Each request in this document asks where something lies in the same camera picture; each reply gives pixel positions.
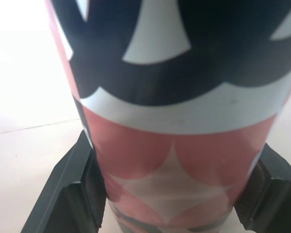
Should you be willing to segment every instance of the cylindrical container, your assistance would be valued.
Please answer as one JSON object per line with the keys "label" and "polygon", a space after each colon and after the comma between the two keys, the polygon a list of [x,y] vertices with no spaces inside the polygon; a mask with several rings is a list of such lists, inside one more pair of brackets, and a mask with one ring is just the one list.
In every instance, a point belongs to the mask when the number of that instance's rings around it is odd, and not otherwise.
{"label": "cylindrical container", "polygon": [[291,92],[291,0],[47,0],[124,233],[217,233]]}

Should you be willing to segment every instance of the black pattern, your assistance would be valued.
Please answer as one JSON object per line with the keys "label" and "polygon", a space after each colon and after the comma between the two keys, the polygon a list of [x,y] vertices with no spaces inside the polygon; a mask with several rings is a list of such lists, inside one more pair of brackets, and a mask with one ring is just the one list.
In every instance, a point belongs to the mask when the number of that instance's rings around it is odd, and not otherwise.
{"label": "black pattern", "polygon": [[270,40],[291,0],[179,0],[192,49],[153,65],[122,61],[140,0],[91,0],[87,22],[75,0],[52,2],[74,51],[70,65],[81,98],[101,86],[130,103],[168,105],[223,82],[265,85],[291,70],[291,37]]}

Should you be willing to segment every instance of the white tile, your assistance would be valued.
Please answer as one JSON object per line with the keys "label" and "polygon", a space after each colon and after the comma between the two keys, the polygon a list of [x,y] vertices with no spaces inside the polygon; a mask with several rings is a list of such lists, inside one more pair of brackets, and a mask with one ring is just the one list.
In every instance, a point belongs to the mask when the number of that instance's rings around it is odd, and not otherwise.
{"label": "white tile", "polygon": [[79,117],[42,3],[0,1],[0,133]]}
{"label": "white tile", "polygon": [[0,134],[0,233],[19,233],[57,162],[77,141],[79,120]]}

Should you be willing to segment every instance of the white stripe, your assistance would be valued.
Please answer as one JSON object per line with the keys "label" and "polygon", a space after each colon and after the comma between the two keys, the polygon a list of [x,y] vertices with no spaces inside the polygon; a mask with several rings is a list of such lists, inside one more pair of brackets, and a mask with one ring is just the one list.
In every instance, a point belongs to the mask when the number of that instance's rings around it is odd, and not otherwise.
{"label": "white stripe", "polygon": [[291,72],[261,87],[223,83],[214,90],[167,106],[122,101],[103,88],[81,103],[101,117],[134,129],[157,133],[201,134],[236,130],[265,120],[283,106],[291,90]]}
{"label": "white stripe", "polygon": [[78,5],[78,9],[82,15],[83,20],[86,22],[88,19],[88,12],[89,12],[89,0],[76,0]]}
{"label": "white stripe", "polygon": [[191,49],[177,0],[143,0],[137,26],[123,61],[152,64]]}
{"label": "white stripe", "polygon": [[59,32],[59,36],[60,36],[60,39],[62,41],[62,44],[63,44],[63,47],[64,47],[64,50],[65,50],[65,54],[66,54],[66,58],[70,61],[70,59],[72,58],[73,56],[73,50],[66,38],[66,35],[62,29],[62,26],[60,25],[60,22],[57,18],[57,15],[55,13],[55,21],[56,21],[56,25],[57,25],[57,28],[58,28],[58,32]]}
{"label": "white stripe", "polygon": [[291,10],[271,36],[271,40],[283,40],[291,37]]}

